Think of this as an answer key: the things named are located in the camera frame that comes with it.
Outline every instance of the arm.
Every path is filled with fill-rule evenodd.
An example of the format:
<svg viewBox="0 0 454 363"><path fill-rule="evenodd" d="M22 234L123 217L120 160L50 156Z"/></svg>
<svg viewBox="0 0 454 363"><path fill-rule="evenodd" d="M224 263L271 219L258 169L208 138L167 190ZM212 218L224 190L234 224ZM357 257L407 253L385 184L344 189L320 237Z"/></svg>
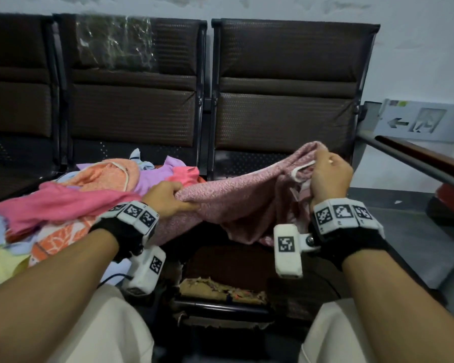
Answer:
<svg viewBox="0 0 454 363"><path fill-rule="evenodd" d="M180 183L160 183L142 199L161 218L197 205L176 201ZM77 322L119 250L97 229L0 285L0 363L46 360Z"/></svg>
<svg viewBox="0 0 454 363"><path fill-rule="evenodd" d="M313 206L346 197L353 175L350 165L322 150L316 160ZM346 257L342 268L378 361L454 362L454 317L386 251L360 250Z"/></svg>

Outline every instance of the plastic wrap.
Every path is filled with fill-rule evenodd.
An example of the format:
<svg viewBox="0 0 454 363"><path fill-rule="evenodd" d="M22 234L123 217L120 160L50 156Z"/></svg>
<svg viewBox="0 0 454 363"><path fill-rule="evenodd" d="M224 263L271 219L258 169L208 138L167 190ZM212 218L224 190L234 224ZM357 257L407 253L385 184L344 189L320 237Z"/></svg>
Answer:
<svg viewBox="0 0 454 363"><path fill-rule="evenodd" d="M76 35L83 66L158 71L150 18L78 15Z"/></svg>

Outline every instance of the exit sign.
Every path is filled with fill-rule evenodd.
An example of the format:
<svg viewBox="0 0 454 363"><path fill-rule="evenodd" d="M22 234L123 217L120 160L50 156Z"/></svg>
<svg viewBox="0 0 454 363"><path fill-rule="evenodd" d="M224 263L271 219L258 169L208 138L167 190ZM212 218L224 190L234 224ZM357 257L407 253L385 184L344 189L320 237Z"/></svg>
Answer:
<svg viewBox="0 0 454 363"><path fill-rule="evenodd" d="M374 134L454 143L454 104L385 99Z"/></svg>

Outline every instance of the brown wooden armrest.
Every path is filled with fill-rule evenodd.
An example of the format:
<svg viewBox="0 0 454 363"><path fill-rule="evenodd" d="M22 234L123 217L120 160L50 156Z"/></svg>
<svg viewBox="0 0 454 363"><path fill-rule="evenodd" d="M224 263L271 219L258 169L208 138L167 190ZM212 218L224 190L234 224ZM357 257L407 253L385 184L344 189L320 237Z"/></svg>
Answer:
<svg viewBox="0 0 454 363"><path fill-rule="evenodd" d="M395 139L387 136L376 136L375 139L382 144L390 146L404 154L410 155L412 158L430 164L433 167L441 170L454 177L454 158L447 155L433 152L432 150L420 147L409 143L408 141Z"/></svg>

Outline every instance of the forearm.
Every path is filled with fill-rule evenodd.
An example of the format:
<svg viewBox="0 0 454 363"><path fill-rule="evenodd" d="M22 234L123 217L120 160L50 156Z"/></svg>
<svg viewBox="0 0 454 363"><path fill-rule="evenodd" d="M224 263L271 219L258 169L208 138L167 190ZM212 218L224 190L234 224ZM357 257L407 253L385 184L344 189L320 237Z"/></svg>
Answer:
<svg viewBox="0 0 454 363"><path fill-rule="evenodd" d="M46 360L117 252L115 238L98 229L0 285L0 363Z"/></svg>
<svg viewBox="0 0 454 363"><path fill-rule="evenodd" d="M454 363L454 317L387 252L359 251L343 271L379 362Z"/></svg>

